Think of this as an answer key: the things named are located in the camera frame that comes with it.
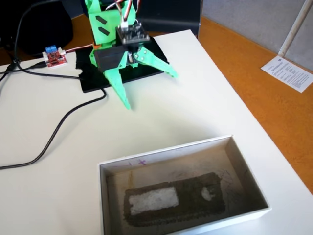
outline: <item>open box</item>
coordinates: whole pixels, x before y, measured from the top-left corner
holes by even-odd
[[[232,136],[99,163],[105,235],[194,235],[270,210]]]

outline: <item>black cable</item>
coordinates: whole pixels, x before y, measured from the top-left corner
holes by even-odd
[[[0,78],[0,82],[2,82],[2,80],[3,80],[7,75],[8,75],[8,74],[5,73],[5,74],[2,76],[2,78]]]
[[[9,66],[6,68],[4,72],[1,72],[0,74],[3,74],[2,78],[0,78],[0,82],[3,81],[3,79],[11,72],[13,71],[17,66],[17,61],[12,58],[12,62],[9,64]]]
[[[41,61],[41,62],[38,62],[38,63],[32,65],[32,66],[25,68],[24,70],[39,69],[39,68],[44,68],[44,67],[46,67],[45,61]],[[13,72],[24,72],[24,71],[23,70],[9,70],[9,71],[0,72],[0,75],[13,73]]]
[[[20,34],[20,28],[21,28],[21,24],[23,21],[23,18],[31,11],[32,8],[40,6],[40,5],[45,5],[45,4],[49,4],[49,3],[54,3],[54,2],[58,2],[61,0],[46,0],[46,1],[41,1],[41,2],[37,2],[32,4],[21,16],[20,21],[19,21],[19,25],[18,25],[18,29],[17,29],[17,33],[16,33],[16,38],[15,38],[15,44],[14,44],[14,58],[17,59],[17,45],[18,45],[18,39],[19,39],[19,34]],[[17,64],[18,68],[26,73],[32,74],[32,75],[38,75],[38,76],[45,76],[45,77],[61,77],[61,78],[73,78],[73,79],[77,79],[77,77],[75,76],[67,76],[67,75],[57,75],[57,74],[45,74],[45,73],[39,73],[39,72],[31,72],[31,71],[27,71],[26,69],[23,69],[20,64]]]
[[[22,19],[24,18],[24,16],[30,12],[30,10],[33,8],[33,7],[36,7],[36,6],[39,6],[39,5],[43,5],[43,4],[47,4],[47,3],[52,3],[52,2],[56,2],[56,1],[59,1],[59,0],[48,0],[48,1],[45,1],[45,2],[38,2],[38,3],[35,3],[33,5],[31,5],[22,15],[21,19],[20,19],[20,22],[19,22],[19,26],[18,26],[18,31],[17,31],[17,35],[16,35],[16,39],[15,39],[15,45],[14,45],[14,57],[17,61],[17,66],[18,68],[23,71],[23,72],[26,72],[26,73],[29,73],[29,74],[33,74],[33,75],[39,75],[39,76],[48,76],[48,77],[62,77],[62,78],[72,78],[72,79],[79,79],[79,80],[82,80],[81,78],[79,77],[75,77],[75,76],[63,76],[63,75],[55,75],[55,74],[44,74],[44,73],[37,73],[37,72],[31,72],[31,71],[28,71],[26,69],[23,69],[20,64],[18,63],[18,57],[17,57],[17,41],[18,41],[18,36],[19,36],[19,30],[20,30],[20,27],[21,27],[21,22],[22,22]],[[17,168],[17,167],[22,167],[22,166],[27,166],[27,165],[31,165],[35,162],[37,162],[44,154],[45,152],[47,151],[47,149],[49,148],[49,146],[51,145],[53,139],[55,138],[56,134],[58,133],[58,131],[60,130],[62,124],[64,123],[64,121],[66,120],[66,118],[72,114],[73,112],[75,112],[76,110],[86,106],[86,105],[89,105],[89,104],[92,104],[92,103],[95,103],[97,101],[100,101],[102,99],[104,99],[106,96],[107,96],[107,93],[105,92],[104,89],[102,88],[99,88],[102,92],[103,92],[103,96],[100,97],[100,98],[97,98],[97,99],[93,99],[91,101],[88,101],[88,102],[85,102],[83,104],[80,104],[80,105],[77,105],[76,107],[72,108],[70,111],[68,111],[64,117],[61,119],[61,121],[59,122],[59,124],[57,125],[57,127],[55,128],[54,132],[52,133],[50,139],[48,140],[47,144],[45,145],[45,147],[43,148],[43,150],[41,151],[41,153],[33,160],[29,161],[29,162],[26,162],[26,163],[21,163],[21,164],[13,164],[13,165],[6,165],[6,166],[0,166],[0,170],[4,170],[4,169],[11,169],[11,168]]]

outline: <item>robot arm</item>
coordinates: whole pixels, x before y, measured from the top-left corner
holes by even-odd
[[[134,24],[136,11],[133,0],[85,0],[94,48],[90,61],[103,73],[124,105],[130,109],[120,69],[137,68],[138,64],[154,67],[177,77],[171,65],[157,58],[144,47],[150,41],[142,25]]]

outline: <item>purple marking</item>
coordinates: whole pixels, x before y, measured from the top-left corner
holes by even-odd
[[[138,165],[139,165],[139,164],[146,165],[145,162],[146,162],[146,160],[139,160]]]
[[[127,165],[113,165],[112,167],[121,167],[121,166],[127,166]]]

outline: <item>white table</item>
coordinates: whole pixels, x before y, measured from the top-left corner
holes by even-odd
[[[106,100],[68,118],[42,160],[0,171],[0,233],[99,235],[98,162],[233,134],[273,209],[207,234],[313,234],[312,195],[197,39],[184,31],[156,41],[179,79],[160,74],[125,84],[132,111],[106,89]],[[38,71],[78,75],[75,53],[67,58],[65,67]],[[76,80],[26,73],[3,85],[0,165],[32,160],[69,109],[102,95],[82,93]]]

